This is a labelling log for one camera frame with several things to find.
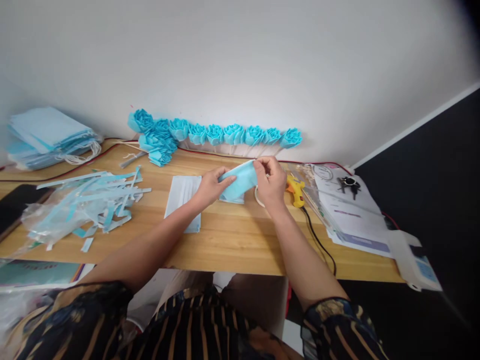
forearm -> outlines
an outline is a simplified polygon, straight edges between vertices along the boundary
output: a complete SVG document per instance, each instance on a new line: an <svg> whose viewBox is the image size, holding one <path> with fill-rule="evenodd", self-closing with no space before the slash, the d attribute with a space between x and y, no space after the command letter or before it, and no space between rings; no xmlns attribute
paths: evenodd
<svg viewBox="0 0 480 360"><path fill-rule="evenodd" d="M192 220L203 210L191 200L150 231L111 253L80 283L122 281L134 293L157 272Z"/></svg>
<svg viewBox="0 0 480 360"><path fill-rule="evenodd" d="M347 294L318 256L285 205L268 210L275 224L285 270L295 294L306 310L330 297L348 299Z"/></svg>

blue mask rose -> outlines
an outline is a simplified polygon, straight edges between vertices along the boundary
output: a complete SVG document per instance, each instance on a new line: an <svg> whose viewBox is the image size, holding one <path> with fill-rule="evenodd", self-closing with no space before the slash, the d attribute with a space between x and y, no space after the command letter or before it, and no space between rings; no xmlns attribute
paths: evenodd
<svg viewBox="0 0 480 360"><path fill-rule="evenodd" d="M223 128L223 139L229 145L243 144L245 141L245 130L238 124L229 125Z"/></svg>
<svg viewBox="0 0 480 360"><path fill-rule="evenodd" d="M275 144L280 137L280 130L278 130L276 127L271 127L266 131L265 137L263 138L263 143L265 145L273 145Z"/></svg>
<svg viewBox="0 0 480 360"><path fill-rule="evenodd" d="M265 130L260 126L249 126L245 131L245 144L257 146L265 137Z"/></svg>
<svg viewBox="0 0 480 360"><path fill-rule="evenodd" d="M159 137L172 136L169 129L169 121L167 119L160 119L153 122L153 126L148 132L152 132Z"/></svg>
<svg viewBox="0 0 480 360"><path fill-rule="evenodd" d="M153 132L140 135L138 138L138 144L140 145L140 149L146 152L165 149L170 153L174 153L178 148L177 141L170 135L170 133L165 137L158 137Z"/></svg>
<svg viewBox="0 0 480 360"><path fill-rule="evenodd" d="M143 134L154 125L154 118L144 109L137 110L128 116L128 126L134 132Z"/></svg>
<svg viewBox="0 0 480 360"><path fill-rule="evenodd" d="M288 129L280 138L280 146L284 149L297 147L302 142L302 133L296 127Z"/></svg>
<svg viewBox="0 0 480 360"><path fill-rule="evenodd" d="M172 161L172 153L167 151L166 149L157 149L151 151L148 154L148 158L152 164L155 164L159 167L163 167Z"/></svg>
<svg viewBox="0 0 480 360"><path fill-rule="evenodd" d="M189 122L179 118L170 120L170 134L178 141L185 140L189 135Z"/></svg>
<svg viewBox="0 0 480 360"><path fill-rule="evenodd" d="M207 130L205 129L205 126L190 124L188 131L188 138L192 143L195 145L205 144L205 140L207 140Z"/></svg>
<svg viewBox="0 0 480 360"><path fill-rule="evenodd" d="M223 144L224 130L219 125L209 125L206 129L206 138L213 146Z"/></svg>

person's left hand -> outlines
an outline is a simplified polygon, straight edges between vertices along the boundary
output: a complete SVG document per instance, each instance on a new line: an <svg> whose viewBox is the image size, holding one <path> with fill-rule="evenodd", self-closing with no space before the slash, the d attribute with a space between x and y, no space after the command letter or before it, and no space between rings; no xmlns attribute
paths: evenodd
<svg viewBox="0 0 480 360"><path fill-rule="evenodd" d="M220 166L206 172L201 177L200 187L195 195L192 196L191 200L202 209L213 204L224 190L237 179L236 176L229 176L223 179L222 182L219 182L219 177L227 171L230 171L230 169L225 166Z"/></svg>

patterned shirt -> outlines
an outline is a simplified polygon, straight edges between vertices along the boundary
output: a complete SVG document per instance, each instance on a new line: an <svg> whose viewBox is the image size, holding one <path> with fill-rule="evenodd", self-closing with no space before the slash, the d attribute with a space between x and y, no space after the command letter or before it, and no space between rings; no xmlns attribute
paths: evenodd
<svg viewBox="0 0 480 360"><path fill-rule="evenodd" d="M299 359L288 345L231 307L215 287L172 296L145 331L121 347L133 294L121 282L54 290L13 329L10 359ZM387 359L358 305L330 298L301 327L307 359Z"/></svg>

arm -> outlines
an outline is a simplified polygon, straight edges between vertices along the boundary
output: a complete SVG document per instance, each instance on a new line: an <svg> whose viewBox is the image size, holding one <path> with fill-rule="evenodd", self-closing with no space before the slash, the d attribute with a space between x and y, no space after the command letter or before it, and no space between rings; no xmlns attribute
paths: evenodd
<svg viewBox="0 0 480 360"><path fill-rule="evenodd" d="M229 169L222 166L207 172L202 176L200 187L189 202L147 233L111 253L80 283L120 280L133 293L138 292L163 265L192 220L235 181L236 177L230 176L218 182L218 178L227 171Z"/></svg>
<svg viewBox="0 0 480 360"><path fill-rule="evenodd" d="M287 174L282 166L273 156L260 157L253 165L258 178L259 196L275 224L286 273L303 310L330 297L348 299L285 205Z"/></svg>

